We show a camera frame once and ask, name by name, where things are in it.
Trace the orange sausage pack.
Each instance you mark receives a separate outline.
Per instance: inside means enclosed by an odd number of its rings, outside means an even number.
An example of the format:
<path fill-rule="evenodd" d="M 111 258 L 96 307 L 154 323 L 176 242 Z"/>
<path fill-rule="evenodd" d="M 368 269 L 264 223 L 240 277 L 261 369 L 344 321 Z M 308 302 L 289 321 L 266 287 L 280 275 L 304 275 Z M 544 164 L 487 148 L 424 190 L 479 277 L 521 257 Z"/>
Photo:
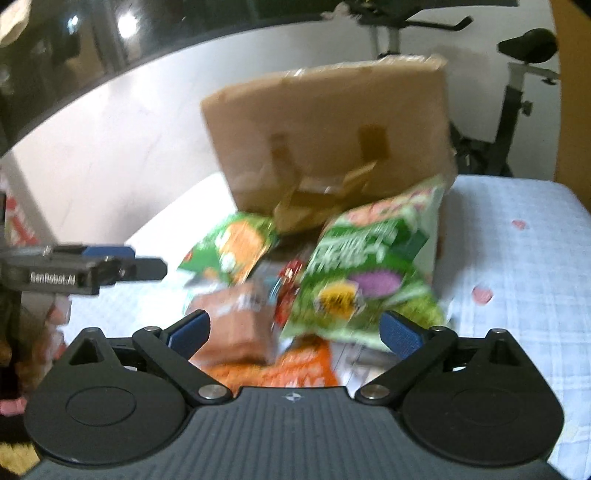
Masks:
<path fill-rule="evenodd" d="M 276 357 L 273 306 L 262 283 L 246 281 L 195 296 L 185 313 L 194 310 L 203 310 L 211 318 L 211 334 L 190 358 L 192 364 L 270 364 Z"/>

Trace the light green veggie ring bag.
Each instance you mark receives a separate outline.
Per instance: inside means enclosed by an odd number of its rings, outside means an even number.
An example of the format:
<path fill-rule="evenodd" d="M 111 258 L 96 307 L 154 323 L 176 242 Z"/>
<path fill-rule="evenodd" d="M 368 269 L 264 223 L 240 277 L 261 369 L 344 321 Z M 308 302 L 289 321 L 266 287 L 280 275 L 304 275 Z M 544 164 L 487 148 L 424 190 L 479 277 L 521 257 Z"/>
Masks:
<path fill-rule="evenodd" d="M 382 350 L 380 320 L 387 311 L 423 328 L 446 324 L 432 289 L 445 193 L 443 180 L 433 177 L 325 224 L 283 337 L 318 335 Z"/>

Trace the green red corn snack bag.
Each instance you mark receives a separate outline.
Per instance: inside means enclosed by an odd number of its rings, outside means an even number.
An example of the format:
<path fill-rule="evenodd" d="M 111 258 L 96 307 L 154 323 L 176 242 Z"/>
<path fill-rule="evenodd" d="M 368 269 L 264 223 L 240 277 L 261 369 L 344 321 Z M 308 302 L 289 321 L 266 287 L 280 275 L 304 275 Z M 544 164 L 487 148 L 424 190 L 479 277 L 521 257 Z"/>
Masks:
<path fill-rule="evenodd" d="M 198 241 L 178 269 L 228 285 L 240 284 L 276 241 L 272 218 L 236 212 Z"/>

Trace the orange red chip bag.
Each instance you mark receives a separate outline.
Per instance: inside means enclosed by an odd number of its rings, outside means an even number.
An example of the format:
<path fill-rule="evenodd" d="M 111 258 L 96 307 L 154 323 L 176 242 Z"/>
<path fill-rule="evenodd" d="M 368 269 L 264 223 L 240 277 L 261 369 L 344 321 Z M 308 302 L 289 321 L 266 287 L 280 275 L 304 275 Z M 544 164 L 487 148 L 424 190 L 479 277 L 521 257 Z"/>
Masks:
<path fill-rule="evenodd" d="M 318 336 L 295 339 L 273 365 L 226 363 L 206 367 L 204 372 L 235 395 L 242 387 L 324 388 L 341 385 L 332 370 L 331 345 Z"/>

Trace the small red snack packet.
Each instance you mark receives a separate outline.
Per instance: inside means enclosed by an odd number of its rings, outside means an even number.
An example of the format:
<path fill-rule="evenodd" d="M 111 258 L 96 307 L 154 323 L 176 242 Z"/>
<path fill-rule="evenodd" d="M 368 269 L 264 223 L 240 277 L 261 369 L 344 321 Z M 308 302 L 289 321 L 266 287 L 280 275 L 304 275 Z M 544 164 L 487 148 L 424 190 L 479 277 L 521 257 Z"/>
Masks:
<path fill-rule="evenodd" d="M 274 307 L 274 322 L 280 328 L 287 324 L 290 317 L 304 269 L 305 262 L 301 259 L 294 259 L 287 262 L 287 265 L 280 271 L 279 289 L 276 292 L 276 306 Z"/>

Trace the brown cardboard box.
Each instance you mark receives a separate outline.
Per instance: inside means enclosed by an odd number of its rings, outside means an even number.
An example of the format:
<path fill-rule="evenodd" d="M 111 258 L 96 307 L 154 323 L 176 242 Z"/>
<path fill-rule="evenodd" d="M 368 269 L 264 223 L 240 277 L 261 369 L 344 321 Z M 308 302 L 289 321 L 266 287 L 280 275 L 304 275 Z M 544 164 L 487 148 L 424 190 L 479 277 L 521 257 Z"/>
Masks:
<path fill-rule="evenodd" d="M 206 97 L 201 111 L 236 207 L 296 232 L 430 178 L 451 186 L 446 66 L 440 56 L 393 55 Z"/>

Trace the black exercise bike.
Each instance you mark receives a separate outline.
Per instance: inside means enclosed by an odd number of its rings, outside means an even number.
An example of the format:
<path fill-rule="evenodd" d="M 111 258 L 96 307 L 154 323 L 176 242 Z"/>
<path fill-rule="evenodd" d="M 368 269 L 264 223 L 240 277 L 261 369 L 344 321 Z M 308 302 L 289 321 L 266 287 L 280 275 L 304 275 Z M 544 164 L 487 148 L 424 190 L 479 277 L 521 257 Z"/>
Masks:
<path fill-rule="evenodd" d="M 461 171 L 550 180 L 560 130 L 558 45 L 547 1 L 341 1 L 374 56 L 448 62 Z"/>

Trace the dark window frame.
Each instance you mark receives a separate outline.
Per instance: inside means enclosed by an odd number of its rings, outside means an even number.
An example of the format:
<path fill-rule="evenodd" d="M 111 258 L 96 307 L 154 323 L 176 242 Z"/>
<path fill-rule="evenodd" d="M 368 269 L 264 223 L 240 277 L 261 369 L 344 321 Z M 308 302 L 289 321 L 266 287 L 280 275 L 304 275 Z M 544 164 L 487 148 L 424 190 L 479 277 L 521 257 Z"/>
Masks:
<path fill-rule="evenodd" d="M 4 1 L 1 4 L 1 150 L 77 97 L 185 47 L 280 25 L 352 18 L 374 58 L 400 50 L 408 27 L 459 32 L 415 15 L 454 1 Z"/>

